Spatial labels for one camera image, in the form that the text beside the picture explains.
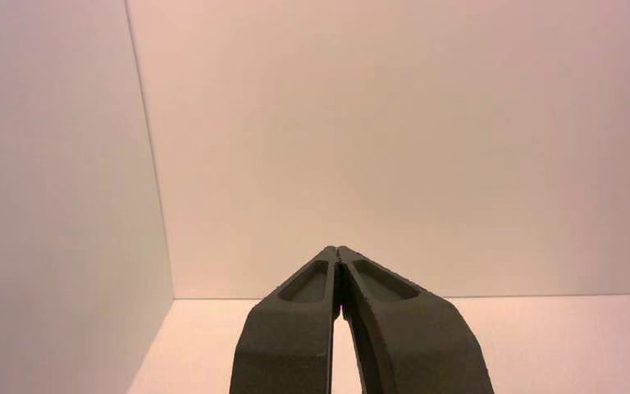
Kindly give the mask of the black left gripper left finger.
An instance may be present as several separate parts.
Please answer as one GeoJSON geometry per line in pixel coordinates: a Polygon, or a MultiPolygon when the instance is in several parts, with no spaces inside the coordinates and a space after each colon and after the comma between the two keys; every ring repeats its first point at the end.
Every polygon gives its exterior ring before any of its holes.
{"type": "Polygon", "coordinates": [[[331,392],[339,257],[327,246],[257,303],[237,342],[232,393],[331,392]]]}

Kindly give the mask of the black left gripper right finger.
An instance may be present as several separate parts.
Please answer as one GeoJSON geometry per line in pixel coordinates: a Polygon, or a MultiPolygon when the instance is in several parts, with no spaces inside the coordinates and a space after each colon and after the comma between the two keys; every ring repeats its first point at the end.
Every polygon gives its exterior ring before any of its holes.
{"type": "Polygon", "coordinates": [[[342,312],[364,393],[491,393],[482,348],[459,310],[346,246],[342,312]]]}

